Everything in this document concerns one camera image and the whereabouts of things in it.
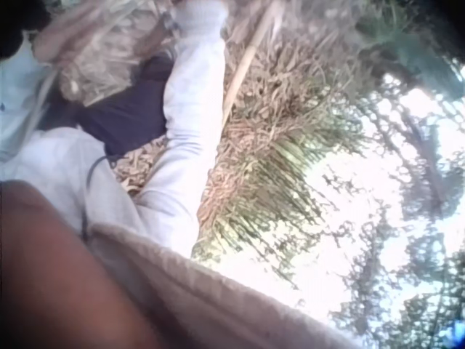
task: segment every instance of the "hay bundle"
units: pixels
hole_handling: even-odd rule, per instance
[[[270,0],[228,2],[225,88]],[[108,4],[106,29],[61,76],[65,95],[87,105],[129,85],[129,71],[138,63],[131,48],[172,6],[170,0]],[[354,56],[358,48],[350,36],[360,12],[359,0],[285,2],[251,64],[225,127],[217,166],[199,212],[203,231],[211,230],[220,217],[234,215],[238,203],[246,200],[250,205],[253,197],[263,201],[260,209],[273,209],[272,197],[286,184],[282,178],[271,177],[269,187],[261,188],[263,178],[257,171],[263,170],[263,159],[279,161],[283,153],[278,149],[307,146],[312,133],[322,142],[334,138],[337,118],[328,113],[346,97],[357,74]],[[340,137],[340,141],[341,145],[346,140]],[[155,141],[119,161],[116,174],[126,189],[137,192],[162,148],[163,142]],[[306,162],[301,155],[299,160]],[[288,176],[289,168],[281,170]],[[301,183],[290,184],[302,189]]]

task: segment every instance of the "beige fabric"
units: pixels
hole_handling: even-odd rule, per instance
[[[89,247],[168,348],[356,348],[299,311],[117,227],[93,226]]]

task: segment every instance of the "skin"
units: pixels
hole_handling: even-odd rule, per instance
[[[0,194],[1,331],[15,348],[163,348],[35,188],[5,182]]]

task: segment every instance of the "thatch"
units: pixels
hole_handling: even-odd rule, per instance
[[[229,3],[226,88],[270,2]],[[169,0],[111,4],[108,31],[99,34],[62,74],[62,89],[70,99],[90,104],[128,86],[130,68],[138,63],[130,48],[155,24],[159,13],[171,6]],[[216,222],[224,226],[235,214],[243,214],[239,208],[244,201],[249,208],[258,205],[255,210],[264,212],[264,220],[281,220],[287,214],[289,220],[296,214],[310,220],[308,209],[293,203],[293,195],[308,190],[303,175],[306,166],[329,151],[357,143],[357,125],[341,111],[349,92],[356,91],[360,83],[355,59],[358,47],[351,38],[361,9],[359,0],[286,2],[283,16],[276,19],[250,67],[225,127],[217,166],[199,211],[203,232],[213,227],[217,231]],[[144,184],[160,150],[151,143],[119,161],[116,174],[128,190],[137,192]],[[295,190],[284,196],[279,191],[283,185]],[[314,204],[308,194],[302,197]]]

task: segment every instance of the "bamboo stick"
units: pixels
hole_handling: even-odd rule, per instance
[[[234,76],[226,93],[225,101],[223,102],[223,128],[225,127],[227,118],[229,117],[231,108],[235,102],[235,98],[238,95],[244,78],[246,77],[250,64],[255,57],[256,51],[262,43],[268,29],[272,25],[276,15],[279,13],[279,11],[282,10],[282,6],[283,3],[281,0],[273,0],[265,10],[264,14],[262,15],[262,19],[256,27],[255,33],[252,36],[252,39],[250,40],[250,43],[248,44],[238,67],[235,70]]]

